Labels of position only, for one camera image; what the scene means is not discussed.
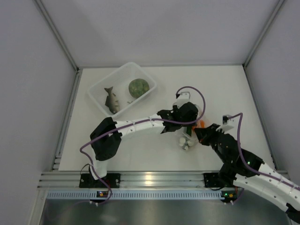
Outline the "fake orange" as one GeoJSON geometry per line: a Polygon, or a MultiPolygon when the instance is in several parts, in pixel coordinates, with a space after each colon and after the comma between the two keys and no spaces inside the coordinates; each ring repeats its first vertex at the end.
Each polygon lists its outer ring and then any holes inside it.
{"type": "Polygon", "coordinates": [[[192,126],[192,131],[194,131],[196,128],[206,128],[205,121],[204,121],[204,120],[198,120],[198,121],[192,126]]]}

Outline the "fake green cucumber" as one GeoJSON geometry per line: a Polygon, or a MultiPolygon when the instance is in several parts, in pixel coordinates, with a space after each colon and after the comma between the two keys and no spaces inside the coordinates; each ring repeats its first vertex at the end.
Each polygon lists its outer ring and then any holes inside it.
{"type": "Polygon", "coordinates": [[[185,133],[188,136],[192,136],[192,127],[191,126],[186,127],[185,133]]]}

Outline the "clear zip top bag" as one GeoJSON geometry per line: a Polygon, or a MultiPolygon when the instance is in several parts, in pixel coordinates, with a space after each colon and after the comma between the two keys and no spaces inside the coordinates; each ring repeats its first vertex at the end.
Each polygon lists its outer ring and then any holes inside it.
{"type": "Polygon", "coordinates": [[[194,131],[192,131],[192,136],[188,136],[186,135],[185,130],[186,127],[181,128],[175,133],[175,136],[176,136],[178,146],[184,151],[189,151],[192,150],[199,143],[199,141],[194,131]]]}

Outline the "fake green cabbage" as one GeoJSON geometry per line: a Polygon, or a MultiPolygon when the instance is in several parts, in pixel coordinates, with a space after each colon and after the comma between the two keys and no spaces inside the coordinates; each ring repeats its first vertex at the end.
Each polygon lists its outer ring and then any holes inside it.
{"type": "Polygon", "coordinates": [[[144,79],[134,79],[128,86],[129,93],[134,98],[139,98],[150,90],[148,82],[144,79]]]}

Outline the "fake grey fish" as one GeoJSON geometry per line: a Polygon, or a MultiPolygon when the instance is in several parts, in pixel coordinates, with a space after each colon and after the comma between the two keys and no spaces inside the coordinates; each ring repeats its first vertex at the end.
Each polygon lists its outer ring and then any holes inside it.
{"type": "Polygon", "coordinates": [[[105,106],[109,108],[109,111],[113,114],[116,114],[120,110],[120,104],[116,97],[116,95],[113,93],[113,87],[105,88],[105,91],[107,92],[105,106]]]}

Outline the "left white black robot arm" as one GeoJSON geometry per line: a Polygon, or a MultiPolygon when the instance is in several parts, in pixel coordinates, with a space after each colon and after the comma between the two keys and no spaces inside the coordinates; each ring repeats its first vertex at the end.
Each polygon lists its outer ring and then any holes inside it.
{"type": "Polygon", "coordinates": [[[187,102],[138,120],[114,121],[112,117],[105,118],[90,134],[90,141],[80,148],[80,152],[90,160],[91,184],[95,187],[105,184],[107,161],[116,155],[122,141],[148,134],[175,132],[195,124],[197,116],[197,107],[187,102]]]}

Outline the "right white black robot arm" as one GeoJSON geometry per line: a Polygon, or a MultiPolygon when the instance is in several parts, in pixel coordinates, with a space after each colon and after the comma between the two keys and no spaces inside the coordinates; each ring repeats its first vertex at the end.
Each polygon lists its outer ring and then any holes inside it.
{"type": "Polygon", "coordinates": [[[217,124],[195,128],[199,143],[210,146],[223,162],[218,172],[224,186],[238,186],[273,203],[294,222],[300,222],[300,187],[272,169],[252,152],[238,147],[237,140],[217,124]]]}

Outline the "translucent white plastic basket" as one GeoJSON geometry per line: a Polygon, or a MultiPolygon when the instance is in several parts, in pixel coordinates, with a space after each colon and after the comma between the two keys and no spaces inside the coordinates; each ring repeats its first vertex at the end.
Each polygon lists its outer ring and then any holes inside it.
{"type": "Polygon", "coordinates": [[[122,115],[130,107],[137,102],[144,100],[149,94],[157,87],[157,82],[149,75],[142,67],[134,62],[129,62],[118,69],[111,72],[106,77],[96,81],[87,89],[87,94],[96,105],[96,107],[106,116],[116,118],[122,115]],[[150,90],[140,96],[134,98],[130,95],[128,86],[134,79],[144,79],[148,82],[150,90]],[[108,95],[105,88],[113,87],[113,93],[116,95],[120,110],[118,113],[113,114],[109,111],[109,108],[105,106],[106,96],[108,95]]]}

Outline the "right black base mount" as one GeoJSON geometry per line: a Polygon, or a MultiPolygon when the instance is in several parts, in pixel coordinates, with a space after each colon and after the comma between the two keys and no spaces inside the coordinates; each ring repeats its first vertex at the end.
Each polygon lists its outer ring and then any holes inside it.
{"type": "Polygon", "coordinates": [[[221,173],[208,172],[203,174],[204,185],[211,190],[221,190],[223,188],[231,187],[229,180],[221,173]]]}

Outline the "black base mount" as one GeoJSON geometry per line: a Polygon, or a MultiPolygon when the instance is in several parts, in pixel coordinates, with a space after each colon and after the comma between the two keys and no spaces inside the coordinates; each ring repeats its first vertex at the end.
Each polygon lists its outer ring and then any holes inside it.
{"type": "MultiPolygon", "coordinates": [[[[108,173],[102,178],[110,188],[120,187],[120,173],[108,173]]],[[[79,188],[106,188],[106,185],[100,180],[95,180],[89,173],[83,173],[80,177],[79,188]]]]}
{"type": "Polygon", "coordinates": [[[208,172],[203,174],[204,185],[211,190],[221,190],[223,188],[231,187],[229,180],[221,173],[208,172]]]}

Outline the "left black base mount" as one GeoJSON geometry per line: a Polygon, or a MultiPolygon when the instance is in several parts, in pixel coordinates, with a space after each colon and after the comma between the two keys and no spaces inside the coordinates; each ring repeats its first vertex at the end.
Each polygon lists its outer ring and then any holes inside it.
{"type": "MultiPolygon", "coordinates": [[[[102,178],[110,188],[120,187],[120,173],[108,173],[102,178]]],[[[89,173],[83,173],[80,177],[79,188],[106,188],[106,185],[100,180],[95,180],[89,173]]]]}

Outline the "right aluminium frame post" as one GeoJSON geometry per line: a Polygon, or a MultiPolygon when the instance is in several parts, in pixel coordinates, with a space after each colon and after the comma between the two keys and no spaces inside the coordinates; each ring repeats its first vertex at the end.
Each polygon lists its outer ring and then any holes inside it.
{"type": "Polygon", "coordinates": [[[268,16],[267,21],[265,22],[262,30],[260,31],[259,35],[257,36],[253,46],[251,47],[243,65],[243,68],[247,68],[249,63],[251,62],[252,58],[254,57],[255,53],[257,52],[259,46],[261,45],[262,41],[265,39],[266,35],[268,34],[272,24],[274,23],[277,15],[280,13],[281,9],[284,7],[286,0],[278,0],[275,4],[275,7],[272,9],[271,14],[268,16]]]}

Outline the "aluminium frame post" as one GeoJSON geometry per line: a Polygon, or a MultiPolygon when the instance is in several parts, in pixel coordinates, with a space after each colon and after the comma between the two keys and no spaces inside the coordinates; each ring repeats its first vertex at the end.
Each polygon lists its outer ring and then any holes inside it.
{"type": "Polygon", "coordinates": [[[45,20],[45,22],[48,25],[52,34],[54,35],[56,41],[58,42],[60,48],[62,49],[62,51],[65,54],[66,58],[68,59],[69,63],[71,64],[72,68],[74,69],[74,71],[78,71],[79,67],[78,67],[77,63],[75,62],[73,56],[71,55],[65,41],[63,40],[59,30],[57,29],[53,19],[51,18],[48,10],[45,7],[43,1],[42,0],[34,0],[33,2],[36,4],[37,9],[41,13],[43,19],[45,20]]]}
{"type": "Polygon", "coordinates": [[[243,68],[247,68],[249,63],[251,62],[252,58],[254,57],[255,53],[257,52],[259,46],[261,45],[262,41],[265,39],[266,35],[268,34],[272,24],[274,23],[277,15],[280,13],[281,9],[284,7],[286,0],[278,0],[275,4],[275,7],[272,9],[271,14],[268,16],[267,21],[265,22],[262,30],[260,31],[259,35],[257,36],[253,46],[251,47],[243,65],[243,68]]]}

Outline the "aluminium mounting rail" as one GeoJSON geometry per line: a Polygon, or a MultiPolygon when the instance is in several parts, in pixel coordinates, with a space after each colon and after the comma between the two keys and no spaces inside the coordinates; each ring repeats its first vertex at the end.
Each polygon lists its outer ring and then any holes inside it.
{"type": "MultiPolygon", "coordinates": [[[[37,187],[39,189],[78,189],[83,173],[86,172],[43,172],[37,187]]],[[[116,173],[120,173],[119,188],[123,189],[201,189],[205,188],[203,174],[209,171],[123,171],[116,173]]]]}

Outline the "left aluminium frame post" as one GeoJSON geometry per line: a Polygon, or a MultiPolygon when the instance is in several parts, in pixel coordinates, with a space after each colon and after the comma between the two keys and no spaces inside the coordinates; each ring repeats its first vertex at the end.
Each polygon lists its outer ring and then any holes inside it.
{"type": "Polygon", "coordinates": [[[54,35],[56,41],[58,42],[60,48],[62,49],[62,51],[65,54],[66,58],[68,59],[69,63],[71,64],[72,68],[74,69],[74,71],[78,71],[79,67],[78,67],[77,63],[75,62],[73,56],[71,55],[65,41],[63,40],[59,30],[57,29],[53,19],[51,18],[48,10],[45,7],[43,1],[42,0],[34,0],[33,2],[36,4],[37,9],[41,13],[43,19],[45,20],[45,22],[48,25],[52,34],[54,35]]]}

